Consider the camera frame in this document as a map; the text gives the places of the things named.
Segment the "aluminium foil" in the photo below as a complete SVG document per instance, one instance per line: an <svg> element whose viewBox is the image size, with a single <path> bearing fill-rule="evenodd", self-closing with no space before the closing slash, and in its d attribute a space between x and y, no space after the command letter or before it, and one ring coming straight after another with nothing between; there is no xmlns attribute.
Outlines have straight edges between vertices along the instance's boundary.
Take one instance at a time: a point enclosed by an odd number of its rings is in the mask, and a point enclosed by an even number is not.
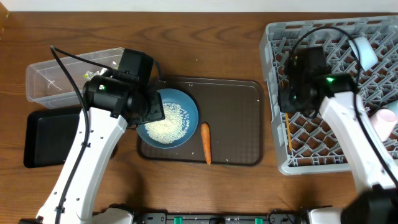
<svg viewBox="0 0 398 224"><path fill-rule="evenodd" d="M91 80L93 77L99 75L100 72L99 72L99 71L96 71L96 72L87 71L85 74L88 75L88 78L86 78L86 79L87 79L87 80Z"/></svg>

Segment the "light blue bowl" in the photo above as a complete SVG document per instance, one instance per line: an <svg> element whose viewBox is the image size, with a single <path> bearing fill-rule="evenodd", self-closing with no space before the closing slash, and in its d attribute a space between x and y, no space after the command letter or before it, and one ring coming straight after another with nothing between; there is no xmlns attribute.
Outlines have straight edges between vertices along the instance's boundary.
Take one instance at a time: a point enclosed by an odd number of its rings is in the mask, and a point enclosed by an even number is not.
<svg viewBox="0 0 398 224"><path fill-rule="evenodd" d="M377 64L377 56L367 38L357 37L354 40L349 40L348 42L349 46L354 52L354 55L356 57L360 57L360 64L365 72Z"/></svg>

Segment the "light blue cup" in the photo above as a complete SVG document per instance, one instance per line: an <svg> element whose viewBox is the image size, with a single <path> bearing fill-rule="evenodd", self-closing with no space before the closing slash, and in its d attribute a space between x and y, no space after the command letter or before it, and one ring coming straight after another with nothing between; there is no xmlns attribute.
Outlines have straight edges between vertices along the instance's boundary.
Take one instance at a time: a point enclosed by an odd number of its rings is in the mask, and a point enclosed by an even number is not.
<svg viewBox="0 0 398 224"><path fill-rule="evenodd" d="M398 117L398 100L388 103L386 109L391 110Z"/></svg>

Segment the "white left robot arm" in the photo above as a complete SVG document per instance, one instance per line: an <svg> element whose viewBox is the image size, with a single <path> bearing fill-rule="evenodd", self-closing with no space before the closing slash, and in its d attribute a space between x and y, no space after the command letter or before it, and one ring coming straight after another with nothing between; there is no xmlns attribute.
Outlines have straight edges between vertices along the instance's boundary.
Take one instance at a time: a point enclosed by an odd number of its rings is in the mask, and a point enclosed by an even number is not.
<svg viewBox="0 0 398 224"><path fill-rule="evenodd" d="M117 68L106 67L79 89L58 54L51 52L81 104L73 144L52 193L35 218L20 223L133 223L125 205L94 214L96 195L115 146L127 128L165 118L160 93L149 87L154 59L124 49Z"/></svg>

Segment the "wooden chopstick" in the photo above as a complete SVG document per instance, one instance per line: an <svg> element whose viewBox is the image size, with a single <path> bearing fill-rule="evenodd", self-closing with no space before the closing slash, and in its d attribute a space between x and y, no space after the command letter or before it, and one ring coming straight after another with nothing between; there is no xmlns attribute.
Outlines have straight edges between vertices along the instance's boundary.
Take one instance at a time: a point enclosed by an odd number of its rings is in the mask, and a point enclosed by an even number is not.
<svg viewBox="0 0 398 224"><path fill-rule="evenodd" d="M286 105L285 105L285 103L283 103L282 102L282 100L283 100L283 98L285 97L285 91L284 91L284 83L283 83L283 81L281 81L281 83L280 83L280 87L281 87L281 107L282 107L282 110L283 111L285 111L285 107L286 107ZM287 139L288 139L288 152L289 152L289 154L291 154L292 153L292 140L291 140L291 135L290 135L290 125L289 125L289 115L288 115L288 113L285 113L285 123L286 123L286 130L287 130Z"/></svg>

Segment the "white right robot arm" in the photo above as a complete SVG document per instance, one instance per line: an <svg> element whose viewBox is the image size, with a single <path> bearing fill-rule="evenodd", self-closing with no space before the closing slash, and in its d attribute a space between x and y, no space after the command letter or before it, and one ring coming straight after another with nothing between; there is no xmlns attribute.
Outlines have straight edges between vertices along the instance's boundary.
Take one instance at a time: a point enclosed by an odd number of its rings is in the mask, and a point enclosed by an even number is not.
<svg viewBox="0 0 398 224"><path fill-rule="evenodd" d="M321 47L287 61L289 84L279 90L283 113L314 111L329 125L350 166L358 198L346 208L307 211L307 223L397 223L397 164L364 111L348 73L332 74Z"/></svg>

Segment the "pink plastic cup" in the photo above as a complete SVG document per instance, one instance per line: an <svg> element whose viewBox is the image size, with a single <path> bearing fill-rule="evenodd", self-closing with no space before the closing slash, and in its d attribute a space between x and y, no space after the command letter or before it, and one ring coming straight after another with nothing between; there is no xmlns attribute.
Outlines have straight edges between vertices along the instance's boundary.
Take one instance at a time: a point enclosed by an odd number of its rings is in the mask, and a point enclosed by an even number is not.
<svg viewBox="0 0 398 224"><path fill-rule="evenodd" d="M389 109L379 109L369 120L381 141L386 141L389 138L397 124L396 114Z"/></svg>

